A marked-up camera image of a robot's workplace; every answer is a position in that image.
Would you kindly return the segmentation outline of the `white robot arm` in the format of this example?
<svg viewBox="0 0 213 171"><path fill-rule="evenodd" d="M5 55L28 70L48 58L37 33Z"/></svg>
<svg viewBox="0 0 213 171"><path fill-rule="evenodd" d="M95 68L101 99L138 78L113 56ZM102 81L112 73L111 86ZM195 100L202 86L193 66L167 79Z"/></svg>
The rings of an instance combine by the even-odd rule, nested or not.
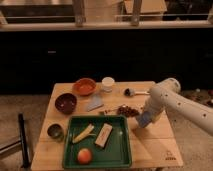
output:
<svg viewBox="0 0 213 171"><path fill-rule="evenodd" d="M180 90L181 85L174 78L154 84L144 105L141 126L156 122L160 113L170 108L213 136L213 109L181 96Z"/></svg>

